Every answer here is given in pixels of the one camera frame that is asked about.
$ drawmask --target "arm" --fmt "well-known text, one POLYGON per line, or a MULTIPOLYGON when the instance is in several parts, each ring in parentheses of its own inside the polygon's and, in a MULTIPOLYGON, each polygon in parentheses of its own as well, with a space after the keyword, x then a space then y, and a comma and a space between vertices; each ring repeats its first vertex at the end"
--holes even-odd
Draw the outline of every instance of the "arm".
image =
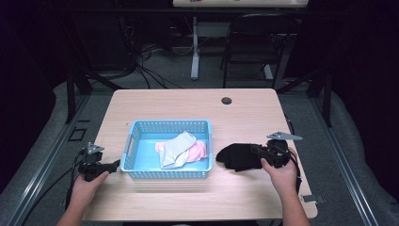
POLYGON ((105 171, 93 181, 87 182, 85 181, 85 176, 80 174, 73 185, 70 205, 57 225, 80 225, 82 223, 82 216, 93 200, 97 188, 108 175, 109 172, 105 171))
POLYGON ((289 161, 283 168, 275 169, 267 161, 261 159, 263 169, 270 174, 272 184, 279 193, 282 206, 282 220, 284 226, 310 225, 305 210, 296 194, 296 168, 293 161, 289 161))

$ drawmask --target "wooden table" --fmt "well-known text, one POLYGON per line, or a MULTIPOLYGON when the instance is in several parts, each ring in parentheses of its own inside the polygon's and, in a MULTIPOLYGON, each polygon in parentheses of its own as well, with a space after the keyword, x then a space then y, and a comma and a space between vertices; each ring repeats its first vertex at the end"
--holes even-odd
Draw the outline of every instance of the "wooden table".
MULTIPOLYGON (((105 147, 102 162, 110 163, 122 157, 133 121, 150 119, 209 120, 214 158, 221 149, 234 142, 265 144, 269 134, 277 131, 289 133, 278 96, 272 89, 118 90, 95 140, 96 145, 105 147), (224 97, 231 98, 232 103, 222 104, 224 97)), ((303 170, 302 176, 299 196, 311 195, 303 170)), ((308 218, 317 215, 314 203, 302 204, 308 218)), ((279 196, 264 170, 235 172, 214 160, 205 180, 133 180, 119 169, 100 186, 84 220, 189 221, 281 217, 279 196)))

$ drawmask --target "chair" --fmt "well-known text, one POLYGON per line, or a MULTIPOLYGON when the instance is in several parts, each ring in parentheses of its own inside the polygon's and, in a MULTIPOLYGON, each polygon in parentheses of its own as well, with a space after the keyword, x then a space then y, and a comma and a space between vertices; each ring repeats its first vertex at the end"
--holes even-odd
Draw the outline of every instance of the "chair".
POLYGON ((228 64, 276 64, 272 89, 287 38, 297 30, 294 18, 284 14, 250 13, 231 21, 220 70, 224 69, 223 88, 228 80, 228 64))

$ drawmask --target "black glove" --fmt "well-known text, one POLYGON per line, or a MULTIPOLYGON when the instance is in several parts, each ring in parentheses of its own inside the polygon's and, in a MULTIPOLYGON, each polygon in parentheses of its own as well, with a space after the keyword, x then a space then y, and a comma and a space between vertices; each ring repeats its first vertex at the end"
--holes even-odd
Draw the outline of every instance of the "black glove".
POLYGON ((216 161, 224 163, 226 169, 235 171, 261 169, 261 160, 251 151, 251 145, 233 143, 217 154, 216 161))

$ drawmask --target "desk leg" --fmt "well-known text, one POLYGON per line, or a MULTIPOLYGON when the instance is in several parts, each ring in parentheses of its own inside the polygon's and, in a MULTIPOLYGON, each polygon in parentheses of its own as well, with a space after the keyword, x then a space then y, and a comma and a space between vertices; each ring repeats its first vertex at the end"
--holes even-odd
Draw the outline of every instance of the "desk leg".
POLYGON ((199 78, 200 66, 200 50, 199 50, 199 35, 197 17, 193 18, 193 64, 191 66, 191 79, 197 80, 199 78))

